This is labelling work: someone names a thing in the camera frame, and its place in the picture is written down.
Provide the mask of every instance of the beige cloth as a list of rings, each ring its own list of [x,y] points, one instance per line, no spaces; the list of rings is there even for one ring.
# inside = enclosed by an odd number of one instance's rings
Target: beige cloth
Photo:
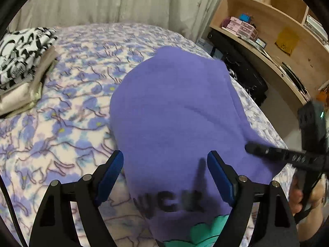
[[[219,0],[28,0],[10,30],[90,23],[160,26],[194,42],[208,27]]]
[[[0,96],[0,115],[22,108],[36,100],[38,97],[36,94],[40,91],[40,80],[57,56],[58,53],[55,51],[55,47],[52,46],[42,55],[33,81],[24,83],[16,89]]]

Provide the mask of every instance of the curtain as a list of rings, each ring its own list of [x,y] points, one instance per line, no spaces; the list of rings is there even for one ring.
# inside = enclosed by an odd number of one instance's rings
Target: curtain
[[[75,26],[90,23],[139,22],[176,31],[196,41],[219,0],[28,0],[9,30]]]

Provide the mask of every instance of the bed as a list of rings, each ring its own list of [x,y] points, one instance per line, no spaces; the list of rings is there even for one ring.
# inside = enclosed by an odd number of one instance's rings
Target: bed
[[[109,105],[125,75],[165,45],[209,57],[180,34],[156,26],[92,24],[57,31],[58,64],[45,80],[42,98],[33,109],[0,120],[0,172],[27,240],[50,182],[77,181],[93,173],[116,149]],[[267,141],[286,147],[245,90],[233,79],[232,84],[252,128]],[[286,195],[293,173],[287,165],[275,178]],[[156,246],[130,199],[124,172],[99,209],[119,247]],[[72,211],[81,245],[88,246],[74,203]],[[16,235],[2,195],[0,214]],[[247,246],[252,230],[249,222],[242,246]]]

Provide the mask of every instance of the black bag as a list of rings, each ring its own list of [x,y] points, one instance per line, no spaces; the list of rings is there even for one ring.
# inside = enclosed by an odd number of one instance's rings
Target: black bag
[[[247,91],[255,103],[260,106],[266,99],[268,86],[259,72],[249,61],[230,43],[231,38],[219,31],[212,30],[208,34],[209,40],[222,54],[230,75]]]

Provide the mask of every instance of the wire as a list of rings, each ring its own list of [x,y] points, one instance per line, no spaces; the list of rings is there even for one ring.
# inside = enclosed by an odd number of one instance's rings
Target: wire
[[[21,241],[21,244],[23,245],[23,247],[28,247],[28,245],[25,241],[25,238],[23,236],[22,230],[20,229],[19,222],[17,220],[12,201],[10,200],[6,185],[5,185],[1,175],[0,175],[0,189],[1,189],[1,191],[3,193],[3,196],[6,200],[6,203],[7,203],[8,209],[9,209],[9,213],[10,213],[10,216],[12,217],[13,224],[14,224],[15,230],[17,232],[17,235],[19,237],[19,240]]]

